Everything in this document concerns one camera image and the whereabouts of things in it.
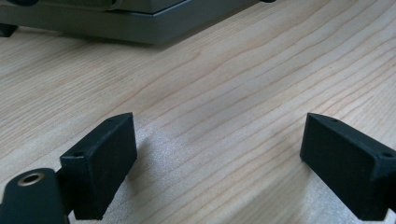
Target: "metal ring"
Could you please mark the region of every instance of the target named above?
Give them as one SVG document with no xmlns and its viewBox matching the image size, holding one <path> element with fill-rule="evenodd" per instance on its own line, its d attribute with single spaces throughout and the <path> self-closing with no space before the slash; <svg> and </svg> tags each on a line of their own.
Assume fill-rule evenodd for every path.
<svg viewBox="0 0 396 224">
<path fill-rule="evenodd" d="M 42 178 L 44 178 L 43 173 L 32 173 L 21 178 L 18 181 L 18 185 L 21 187 L 31 186 L 40 181 Z"/>
</svg>

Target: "black plastic part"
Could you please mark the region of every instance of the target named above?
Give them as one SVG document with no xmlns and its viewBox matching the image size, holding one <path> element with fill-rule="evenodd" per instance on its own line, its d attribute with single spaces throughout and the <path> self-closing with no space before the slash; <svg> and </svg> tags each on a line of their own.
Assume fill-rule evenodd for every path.
<svg viewBox="0 0 396 224">
<path fill-rule="evenodd" d="M 102 219 L 136 156 L 132 114 L 105 120 L 61 156 L 58 174 L 73 186 L 64 198 L 77 219 Z"/>
<path fill-rule="evenodd" d="M 340 120 L 306 118 L 301 158 L 362 220 L 395 210 L 396 152 Z"/>
<path fill-rule="evenodd" d="M 0 37 L 10 37 L 18 28 L 16 25 L 7 25 L 0 23 Z"/>
<path fill-rule="evenodd" d="M 68 223 L 55 172 L 36 169 L 9 181 L 1 205 L 0 223 Z"/>
<path fill-rule="evenodd" d="M 20 7 L 32 7 L 37 4 L 38 0 L 8 0 L 8 2 Z"/>
</svg>

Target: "black bracket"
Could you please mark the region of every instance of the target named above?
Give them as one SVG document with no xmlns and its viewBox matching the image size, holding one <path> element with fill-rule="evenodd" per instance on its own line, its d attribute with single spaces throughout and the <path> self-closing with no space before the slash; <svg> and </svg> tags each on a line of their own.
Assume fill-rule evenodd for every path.
<svg viewBox="0 0 396 224">
<path fill-rule="evenodd" d="M 132 114 L 102 122 L 61 156 L 62 168 L 18 175 L 6 186 L 0 223 L 68 223 L 102 219 L 136 160 Z"/>
<path fill-rule="evenodd" d="M 396 152 L 338 119 L 308 114 L 301 158 L 361 220 L 396 211 Z"/>
<path fill-rule="evenodd" d="M 0 37 L 10 37 L 17 28 L 16 25 L 0 23 Z"/>
</svg>

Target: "light wood surface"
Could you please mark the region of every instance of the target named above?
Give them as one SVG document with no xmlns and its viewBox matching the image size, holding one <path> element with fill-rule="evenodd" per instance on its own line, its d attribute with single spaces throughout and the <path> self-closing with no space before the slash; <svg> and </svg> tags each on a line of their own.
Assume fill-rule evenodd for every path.
<svg viewBox="0 0 396 224">
<path fill-rule="evenodd" d="M 278 0 L 204 28 L 1 38 L 0 190 L 134 112 L 138 159 L 97 223 L 361 223 L 299 151 L 307 112 L 396 148 L 396 1 Z"/>
</svg>

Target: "screw hole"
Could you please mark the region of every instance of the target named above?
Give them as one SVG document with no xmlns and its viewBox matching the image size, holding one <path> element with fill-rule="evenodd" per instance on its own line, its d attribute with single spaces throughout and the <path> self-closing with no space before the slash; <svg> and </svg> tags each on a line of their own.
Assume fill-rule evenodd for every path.
<svg viewBox="0 0 396 224">
<path fill-rule="evenodd" d="M 84 152 L 83 151 L 77 151 L 73 154 L 74 157 L 82 157 L 84 156 Z"/>
<path fill-rule="evenodd" d="M 26 175 L 18 181 L 18 185 L 21 187 L 26 187 L 33 185 L 40 181 L 44 177 L 43 173 L 34 173 L 30 175 Z"/>
<path fill-rule="evenodd" d="M 390 154 L 390 153 L 388 153 L 388 152 L 383 152 L 382 155 L 383 155 L 384 157 L 393 157 L 393 155 Z"/>
</svg>

